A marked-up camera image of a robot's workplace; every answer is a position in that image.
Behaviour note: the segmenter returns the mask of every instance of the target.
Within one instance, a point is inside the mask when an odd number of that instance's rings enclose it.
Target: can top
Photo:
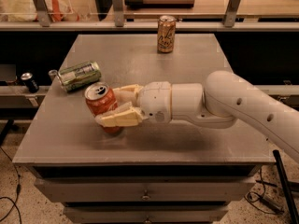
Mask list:
[[[21,75],[21,80],[28,80],[28,79],[30,79],[32,76],[33,76],[32,73],[30,73],[30,72],[26,72],[26,73],[24,73],[24,74]]]
[[[160,21],[175,21],[176,19],[173,16],[163,15],[160,17]]]
[[[88,100],[98,100],[104,97],[109,90],[109,86],[105,82],[96,82],[89,86],[84,95]]]

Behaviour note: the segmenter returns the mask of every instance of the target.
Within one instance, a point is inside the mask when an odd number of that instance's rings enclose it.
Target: drawer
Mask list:
[[[238,201],[253,187],[253,177],[206,177],[193,180],[37,179],[36,187],[54,203]]]
[[[74,223],[210,223],[220,221],[227,206],[203,206],[196,203],[171,205],[126,205],[66,207],[64,214]]]

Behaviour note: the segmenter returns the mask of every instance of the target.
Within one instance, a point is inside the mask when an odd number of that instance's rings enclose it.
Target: cabinet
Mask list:
[[[156,35],[79,35],[62,67],[94,60],[111,87],[152,81],[204,83],[231,71],[214,35],[177,34],[172,53]],[[177,120],[109,135],[54,79],[14,158],[75,223],[196,223],[221,220],[230,201],[274,163],[266,137],[242,121],[208,129]]]

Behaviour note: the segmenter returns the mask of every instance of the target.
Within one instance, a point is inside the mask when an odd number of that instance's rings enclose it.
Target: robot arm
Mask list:
[[[143,121],[186,120],[197,126],[228,128],[242,119],[299,162],[299,113],[234,73],[214,72],[204,88],[199,83],[168,82],[133,87],[134,95],[127,95],[131,98],[124,105],[96,121],[103,126],[134,126]]]

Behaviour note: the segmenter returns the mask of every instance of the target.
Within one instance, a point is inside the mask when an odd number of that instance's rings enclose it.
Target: concrete floor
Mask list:
[[[17,123],[19,129],[17,131],[10,131],[7,135],[2,149],[13,158],[21,140],[26,133],[29,123]],[[4,127],[4,122],[0,123],[0,131]],[[269,144],[270,151],[278,149],[275,145]],[[281,159],[289,180],[299,181],[299,164],[290,159],[286,154],[280,150]],[[17,206],[21,212],[21,221],[23,224],[70,224],[71,221],[63,214],[63,206],[59,203],[51,203],[44,197],[39,190],[34,186],[35,178],[24,167],[17,167],[20,174],[21,192]],[[0,150],[0,197],[10,197],[15,199],[16,187],[18,184],[18,177],[11,160]],[[249,204],[244,198],[239,202],[231,202],[229,204],[230,211],[220,221],[215,224],[264,224],[264,223],[291,223],[288,206],[286,204],[283,191],[280,188],[278,172],[276,166],[264,166],[262,169],[263,180],[266,182],[278,185],[278,188],[266,186],[266,194],[274,201],[279,203],[284,210],[282,215],[265,214],[257,210]],[[256,180],[260,179],[259,174],[255,176]],[[251,191],[263,193],[263,185],[256,183]],[[294,193],[294,199],[299,206],[299,194]],[[271,212],[266,206],[260,202],[255,203],[260,209],[265,212]],[[11,207],[11,202],[7,199],[0,200],[0,219],[2,219]],[[14,208],[10,215],[1,223],[19,224],[19,215]]]

